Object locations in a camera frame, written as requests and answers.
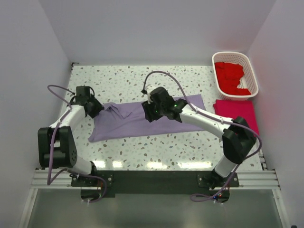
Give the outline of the purple t shirt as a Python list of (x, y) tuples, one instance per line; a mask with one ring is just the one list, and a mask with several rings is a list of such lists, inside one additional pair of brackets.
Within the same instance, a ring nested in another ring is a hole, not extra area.
[(95, 143), (109, 139), (140, 137), (168, 133), (186, 133), (203, 129), (188, 123), (179, 123), (162, 117), (157, 121), (145, 119), (141, 102), (106, 103), (104, 110), (94, 118), (94, 128), (88, 138)]

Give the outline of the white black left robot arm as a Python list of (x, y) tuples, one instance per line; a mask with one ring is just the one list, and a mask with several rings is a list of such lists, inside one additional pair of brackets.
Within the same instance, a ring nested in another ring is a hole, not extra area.
[(77, 174), (92, 175), (96, 169), (91, 161), (84, 160), (77, 153), (73, 131), (86, 117), (95, 118), (104, 110), (95, 98), (90, 86), (78, 86), (72, 92), (70, 101), (60, 97), (48, 85), (48, 90), (66, 103), (63, 114), (53, 124), (38, 130), (38, 159), (43, 168), (63, 168)]

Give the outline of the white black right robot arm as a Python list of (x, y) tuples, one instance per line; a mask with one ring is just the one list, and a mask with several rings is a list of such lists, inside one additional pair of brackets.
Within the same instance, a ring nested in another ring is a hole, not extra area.
[(222, 139), (224, 155), (213, 169), (215, 177), (226, 178), (247, 157), (257, 137), (242, 117), (229, 119), (209, 113), (188, 99), (175, 100), (163, 87), (147, 86), (142, 90), (145, 119), (150, 123), (162, 117), (191, 124)]

